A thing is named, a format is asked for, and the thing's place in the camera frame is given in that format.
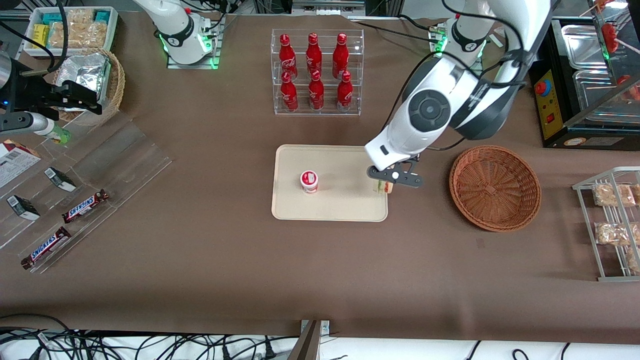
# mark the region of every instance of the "table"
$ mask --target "table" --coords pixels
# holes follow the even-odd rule
[[[121,109],[174,162],[46,273],[0,252],[0,313],[46,313],[73,329],[295,334],[298,320],[322,318],[340,336],[637,343],[640,284],[595,281],[570,188],[640,165],[636,153],[544,149],[528,86],[493,138],[425,152],[425,185],[395,187],[384,222],[279,221],[270,210],[278,146],[365,144],[427,44],[365,28],[362,116],[277,117],[271,29],[358,24],[242,16],[225,32],[220,68],[206,71],[166,70],[149,17],[122,20]],[[406,22],[377,24],[417,34]],[[457,138],[447,130],[435,146]],[[482,231],[451,200],[453,160],[481,144],[515,151],[540,178],[541,211],[521,231]]]

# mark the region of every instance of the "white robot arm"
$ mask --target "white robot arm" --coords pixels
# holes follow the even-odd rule
[[[409,81],[393,119],[365,146],[374,163],[368,170],[370,177],[418,187],[422,178],[412,173],[413,159],[447,126],[466,139],[480,140],[493,136],[504,124],[518,83],[526,76],[550,24],[550,1],[468,0],[464,13],[496,17],[517,30],[505,26],[508,48],[494,82],[478,80],[446,53],[423,63]],[[471,66],[493,22],[460,16],[451,27],[447,52]],[[499,83],[513,85],[497,86]],[[400,170],[403,162],[412,163],[412,168]]]
[[[187,13],[179,0],[133,0],[149,14],[158,28],[169,56],[177,63],[192,64],[212,50],[211,21]]]

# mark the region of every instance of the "brown woven basket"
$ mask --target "brown woven basket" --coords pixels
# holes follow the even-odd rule
[[[84,49],[79,55],[91,55],[91,54],[103,54],[109,58],[111,62],[111,72],[109,73],[109,83],[107,87],[107,99],[109,99],[109,104],[102,109],[102,115],[93,115],[91,117],[87,117],[84,122],[75,122],[78,125],[87,125],[87,126],[97,126],[105,121],[109,120],[113,115],[116,115],[118,109],[120,108],[120,103],[122,102],[122,96],[124,95],[124,69],[122,65],[118,61],[118,58],[111,53],[110,51],[106,51],[101,48],[91,48]],[[60,70],[57,70],[54,73],[53,83],[58,80],[58,75],[60,74]],[[60,111],[60,120],[64,120],[70,122],[78,117],[81,112],[78,111]]]
[[[490,231],[522,229],[540,210],[542,191],[536,174],[517,154],[500,146],[477,146],[458,156],[449,189],[462,215]]]

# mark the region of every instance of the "beige tray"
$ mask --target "beige tray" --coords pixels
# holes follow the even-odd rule
[[[362,146],[282,145],[276,151],[271,213],[280,220],[381,222],[387,194],[367,176],[371,160]],[[318,174],[318,191],[307,194],[300,174]]]

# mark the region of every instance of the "white storage box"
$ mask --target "white storage box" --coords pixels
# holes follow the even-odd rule
[[[111,46],[113,45],[113,37],[115,36],[115,33],[116,33],[116,24],[118,23],[118,12],[110,6],[66,6],[65,12],[68,13],[69,10],[74,10],[74,9],[91,9],[93,11],[108,10],[110,12],[109,24],[107,24],[107,37],[104,41],[104,46],[102,47],[103,49],[110,51]],[[35,24],[42,23],[42,14],[45,14],[45,13],[60,13],[60,9],[58,9],[57,7],[35,8],[33,10],[33,13],[31,14],[31,17],[29,18],[29,27],[27,28],[27,33],[26,33],[26,36],[28,38],[33,38],[33,27]],[[62,55],[61,48],[48,48],[48,49],[51,51],[51,53],[54,56]],[[83,48],[67,49],[67,56],[78,55],[82,52],[82,50],[84,49]],[[46,58],[49,56],[44,50],[34,46],[29,42],[25,42],[24,52],[36,58],[38,57]]]

